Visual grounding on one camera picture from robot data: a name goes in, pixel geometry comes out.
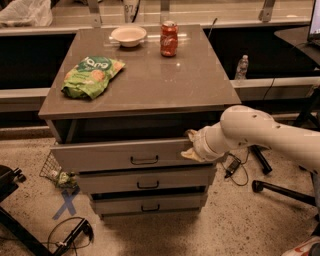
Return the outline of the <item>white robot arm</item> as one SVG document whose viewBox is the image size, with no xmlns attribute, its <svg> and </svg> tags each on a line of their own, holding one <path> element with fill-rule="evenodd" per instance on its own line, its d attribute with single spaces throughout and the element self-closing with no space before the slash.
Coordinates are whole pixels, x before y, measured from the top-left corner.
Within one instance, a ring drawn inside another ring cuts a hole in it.
<svg viewBox="0 0 320 256">
<path fill-rule="evenodd" d="M 187 135 L 192 147 L 184 158 L 213 161 L 224 153 L 260 145 L 284 155 L 309 172 L 320 174 L 320 133 L 276 122 L 269 114 L 244 105 L 227 108 L 220 121 Z"/>
</svg>

